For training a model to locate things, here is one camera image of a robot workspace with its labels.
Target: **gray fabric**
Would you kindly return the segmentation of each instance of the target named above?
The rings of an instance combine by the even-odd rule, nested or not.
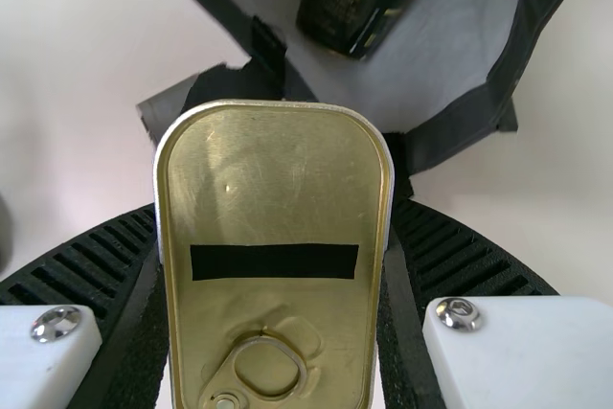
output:
[[[381,131],[408,131],[483,84],[511,30],[517,0],[413,0],[372,56],[353,61],[300,34],[300,0],[233,0],[280,31],[319,101],[350,107]]]

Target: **white surface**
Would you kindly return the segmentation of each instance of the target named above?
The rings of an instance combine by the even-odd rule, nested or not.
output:
[[[484,324],[464,333],[439,320],[439,300],[423,334],[447,409],[611,407],[613,308],[573,297],[468,298]]]
[[[245,61],[193,0],[0,0],[0,43],[0,279],[152,202],[136,104]]]
[[[421,202],[562,292],[609,304],[611,31],[610,0],[565,0],[515,93],[519,133],[413,178]],[[134,106],[245,60],[193,0],[0,0],[0,41],[0,201],[10,216],[0,216],[0,278],[151,202],[153,151]],[[158,407],[171,407],[167,380]]]
[[[32,323],[56,306],[0,307],[0,408],[64,409],[102,343],[94,313],[55,342],[30,337]]]
[[[498,133],[411,178],[452,216],[561,293],[613,305],[613,8],[564,0],[513,95],[519,131]]]

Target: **black ribbed pad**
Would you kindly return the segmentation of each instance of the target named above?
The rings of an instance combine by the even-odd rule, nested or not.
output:
[[[397,201],[392,225],[422,322],[428,303],[437,297],[557,294],[508,252],[427,206]]]
[[[153,205],[118,216],[10,275],[0,283],[0,305],[88,306],[104,340],[155,241]]]

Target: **black fabric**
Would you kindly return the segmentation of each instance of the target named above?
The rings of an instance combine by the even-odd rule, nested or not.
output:
[[[338,278],[353,280],[356,244],[192,245],[192,280]]]
[[[229,69],[225,64],[219,64],[198,76],[181,113],[209,101],[278,101],[283,95],[284,90],[279,83],[254,59],[242,69]]]
[[[487,82],[405,134],[407,168],[411,173],[436,167],[497,129],[512,105],[512,92],[541,31],[561,2],[518,1],[509,40]]]
[[[67,409],[155,407],[169,352],[164,274],[149,251],[121,317]]]
[[[249,54],[251,18],[232,0],[196,0]],[[407,170],[414,174],[431,169],[447,158],[485,138],[500,126],[513,129],[505,116],[511,94],[521,77],[538,36],[562,0],[519,0],[509,40],[488,74],[487,82],[473,88],[424,124],[404,135]],[[316,101],[307,83],[285,63],[284,97]]]
[[[445,407],[421,333],[404,253],[394,232],[383,263],[376,342],[388,409]]]

